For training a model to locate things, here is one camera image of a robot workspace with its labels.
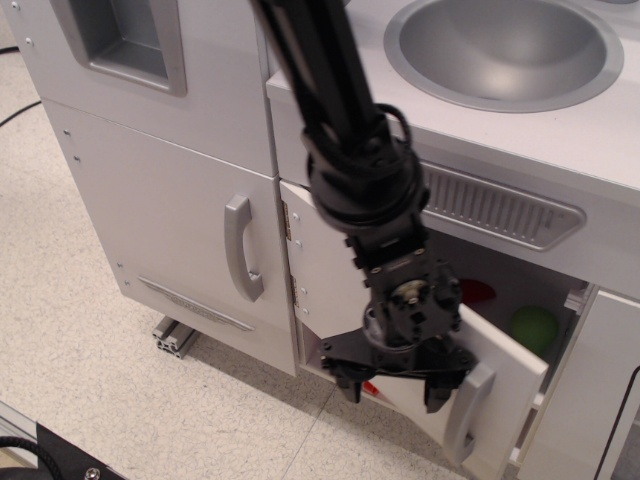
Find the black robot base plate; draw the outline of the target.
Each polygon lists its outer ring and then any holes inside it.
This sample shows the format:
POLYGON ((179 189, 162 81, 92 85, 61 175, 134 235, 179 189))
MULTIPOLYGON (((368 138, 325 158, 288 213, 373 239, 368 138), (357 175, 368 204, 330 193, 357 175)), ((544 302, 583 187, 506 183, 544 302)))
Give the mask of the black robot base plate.
POLYGON ((2 479, 124 479, 111 466, 36 422, 30 430, 1 427, 1 450, 30 454, 34 466, 2 467, 2 479))

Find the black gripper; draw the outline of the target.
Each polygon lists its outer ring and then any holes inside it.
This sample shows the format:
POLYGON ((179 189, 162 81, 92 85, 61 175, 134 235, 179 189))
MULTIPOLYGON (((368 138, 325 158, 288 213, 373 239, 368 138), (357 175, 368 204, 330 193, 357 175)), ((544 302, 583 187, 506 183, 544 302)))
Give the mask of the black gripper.
POLYGON ((451 266, 428 251, 423 197, 344 212, 319 207, 345 234, 370 294, 360 328, 321 342, 322 367, 351 403, 366 381, 382 375, 423 380, 427 413, 437 413, 475 365, 452 340, 461 323, 461 287, 451 266))

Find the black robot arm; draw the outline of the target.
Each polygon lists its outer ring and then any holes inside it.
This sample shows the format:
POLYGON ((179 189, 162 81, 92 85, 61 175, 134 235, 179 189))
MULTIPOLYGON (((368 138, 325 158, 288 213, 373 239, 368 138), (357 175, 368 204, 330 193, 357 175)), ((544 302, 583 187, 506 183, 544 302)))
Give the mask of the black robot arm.
POLYGON ((321 343, 323 367, 351 402, 379 375, 424 382, 439 411, 475 366, 454 344, 461 287, 428 250, 421 214, 429 192, 400 111, 373 101, 340 1, 252 5, 303 119, 307 175, 321 217, 345 235, 370 300, 363 324, 321 343))

